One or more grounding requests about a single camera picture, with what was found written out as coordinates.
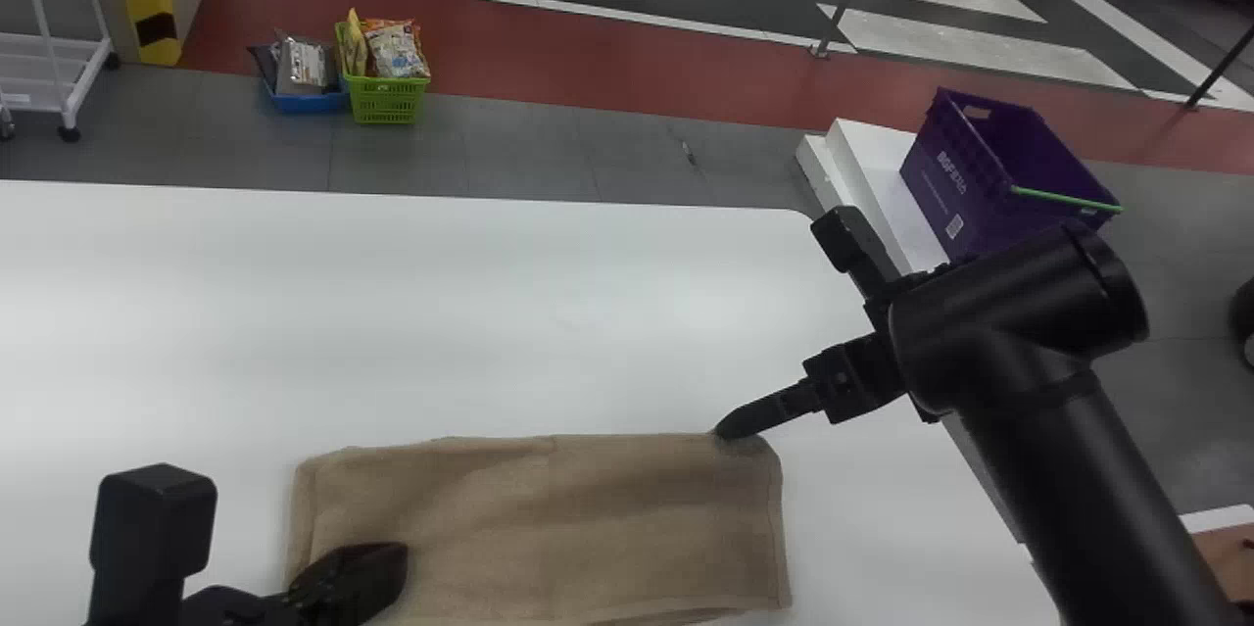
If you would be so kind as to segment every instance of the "blue plastic basket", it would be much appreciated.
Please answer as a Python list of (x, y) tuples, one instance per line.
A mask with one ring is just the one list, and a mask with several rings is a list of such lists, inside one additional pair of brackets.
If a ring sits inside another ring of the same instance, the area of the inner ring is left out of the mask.
[(349, 108), (349, 93), (342, 90), (342, 87), (337, 93), (324, 93), (320, 95), (276, 95), (275, 90), (270, 89), (270, 84), (262, 79), (261, 89), (270, 95), (275, 109), (278, 109), (283, 114), (342, 112), (342, 109)]
[(902, 179), (949, 258), (1003, 250), (1067, 218), (1097, 230), (1124, 210), (1035, 109), (944, 88)]

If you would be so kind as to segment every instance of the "folded cloth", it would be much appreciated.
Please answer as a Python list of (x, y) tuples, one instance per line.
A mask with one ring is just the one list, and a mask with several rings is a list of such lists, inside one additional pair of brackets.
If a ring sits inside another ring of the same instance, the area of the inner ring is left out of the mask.
[(370, 626), (695, 623), (790, 602), (779, 457), (712, 435), (445, 438), (296, 470), (288, 575), (399, 541)]

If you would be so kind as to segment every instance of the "gray floor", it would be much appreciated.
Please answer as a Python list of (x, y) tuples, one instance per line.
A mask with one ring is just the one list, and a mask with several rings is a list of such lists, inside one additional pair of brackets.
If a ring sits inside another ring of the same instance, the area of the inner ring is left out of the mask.
[[(443, 95), (428, 98), (421, 129), (360, 128), (278, 115), (253, 78), (142, 66), (102, 78), (79, 144), (60, 143), (56, 118), (16, 117), (4, 178), (820, 213), (790, 129)], [(1254, 503), (1254, 373), (1225, 327), (1228, 299), (1254, 276), (1254, 178), (1090, 166), (1127, 207), (1104, 236), (1152, 326), (1097, 365), (1106, 389), (1180, 512)]]
[(100, 78), (78, 144), (58, 117), (16, 122), (4, 178), (819, 213), (793, 129), (445, 95), (428, 97), (421, 129), (364, 128), (278, 114), (255, 78), (132, 65)]

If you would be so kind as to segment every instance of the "black clamp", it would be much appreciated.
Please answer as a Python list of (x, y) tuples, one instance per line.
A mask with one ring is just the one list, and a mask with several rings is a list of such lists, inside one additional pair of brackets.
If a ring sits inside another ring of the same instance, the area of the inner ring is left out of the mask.
[(183, 600), (183, 581), (208, 563), (216, 506), (209, 478), (169, 464), (104, 478), (87, 625), (360, 626), (405, 587), (405, 544), (364, 543), (326, 553), (278, 595), (213, 586)]

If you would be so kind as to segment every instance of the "white tabletop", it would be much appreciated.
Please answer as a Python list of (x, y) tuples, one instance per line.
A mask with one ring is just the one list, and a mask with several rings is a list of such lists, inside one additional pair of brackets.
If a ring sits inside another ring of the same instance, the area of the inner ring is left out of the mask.
[[(0, 183), (0, 602), (82, 623), (102, 475), (218, 485), (189, 588), (281, 588), (301, 459), (443, 435), (702, 432), (869, 325), (796, 213)], [(1056, 623), (907, 400), (769, 435), (795, 606), (740, 623)]]

